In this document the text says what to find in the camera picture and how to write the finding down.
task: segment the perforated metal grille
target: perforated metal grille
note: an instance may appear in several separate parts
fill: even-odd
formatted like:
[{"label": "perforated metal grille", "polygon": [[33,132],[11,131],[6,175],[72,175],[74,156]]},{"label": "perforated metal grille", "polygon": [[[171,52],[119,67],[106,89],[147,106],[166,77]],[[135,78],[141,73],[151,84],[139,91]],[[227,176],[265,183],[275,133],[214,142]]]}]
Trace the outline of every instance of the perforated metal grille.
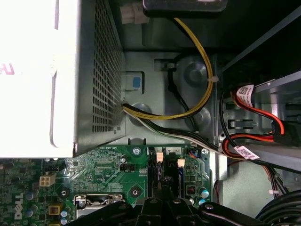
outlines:
[{"label": "perforated metal grille", "polygon": [[92,132],[120,130],[122,53],[103,0],[96,0]]}]

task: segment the screw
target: screw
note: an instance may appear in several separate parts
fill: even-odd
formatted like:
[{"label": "screw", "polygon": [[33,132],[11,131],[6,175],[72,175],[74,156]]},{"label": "screw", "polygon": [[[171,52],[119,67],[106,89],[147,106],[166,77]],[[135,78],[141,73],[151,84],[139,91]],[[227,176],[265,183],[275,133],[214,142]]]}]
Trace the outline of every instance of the screw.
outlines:
[{"label": "screw", "polygon": [[155,204],[155,203],[157,203],[157,202],[158,202],[158,201],[155,200],[155,199],[152,199],[152,200],[150,201],[151,204]]},{"label": "screw", "polygon": [[135,148],[133,149],[133,153],[134,153],[134,155],[139,155],[139,154],[140,154],[140,152],[141,152],[141,150],[140,150],[140,148],[139,148],[139,147],[135,147]]},{"label": "screw", "polygon": [[78,206],[83,208],[83,207],[85,207],[85,203],[83,201],[79,201]]},{"label": "screw", "polygon": [[213,205],[211,205],[211,204],[206,204],[206,205],[205,205],[205,208],[206,208],[207,210],[213,210]]},{"label": "screw", "polygon": [[202,151],[201,151],[201,153],[202,153],[202,154],[208,154],[209,151],[208,151],[207,149],[203,148]]},{"label": "screw", "polygon": [[179,199],[174,199],[174,200],[173,200],[173,203],[174,203],[174,204],[179,204],[179,203],[181,203],[181,200],[179,200]]}]

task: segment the blue capacitor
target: blue capacitor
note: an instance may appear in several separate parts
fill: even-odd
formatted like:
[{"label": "blue capacitor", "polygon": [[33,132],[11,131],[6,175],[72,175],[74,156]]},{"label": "blue capacitor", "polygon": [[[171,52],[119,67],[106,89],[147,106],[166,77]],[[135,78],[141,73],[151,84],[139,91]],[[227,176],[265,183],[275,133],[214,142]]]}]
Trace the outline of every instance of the blue capacitor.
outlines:
[{"label": "blue capacitor", "polygon": [[206,199],[209,197],[209,192],[207,190],[202,191],[201,196]]},{"label": "blue capacitor", "polygon": [[200,201],[198,201],[198,205],[202,205],[203,203],[205,203],[206,201],[204,199],[201,199]]}]

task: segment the cable label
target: cable label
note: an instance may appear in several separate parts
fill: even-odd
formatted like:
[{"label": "cable label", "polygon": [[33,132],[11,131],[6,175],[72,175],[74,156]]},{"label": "cable label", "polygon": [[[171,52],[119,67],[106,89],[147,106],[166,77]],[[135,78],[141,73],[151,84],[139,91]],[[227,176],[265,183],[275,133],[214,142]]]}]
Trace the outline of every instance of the cable label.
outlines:
[{"label": "cable label", "polygon": [[240,87],[236,92],[237,98],[239,98],[248,107],[253,107],[251,101],[253,89],[254,89],[254,85],[246,85]]},{"label": "cable label", "polygon": [[250,160],[259,159],[259,156],[255,155],[253,152],[251,152],[245,146],[236,146],[234,149],[235,149],[235,151],[237,151],[238,154],[243,156],[245,159],[250,159]]}]

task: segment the white connector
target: white connector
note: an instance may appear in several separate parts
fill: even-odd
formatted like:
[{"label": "white connector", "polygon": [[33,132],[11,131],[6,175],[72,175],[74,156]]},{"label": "white connector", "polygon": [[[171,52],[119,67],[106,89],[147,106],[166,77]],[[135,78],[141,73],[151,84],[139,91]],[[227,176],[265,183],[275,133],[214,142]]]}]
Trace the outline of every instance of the white connector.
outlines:
[{"label": "white connector", "polygon": [[50,187],[55,184],[55,173],[49,173],[43,176],[40,176],[40,187]]}]

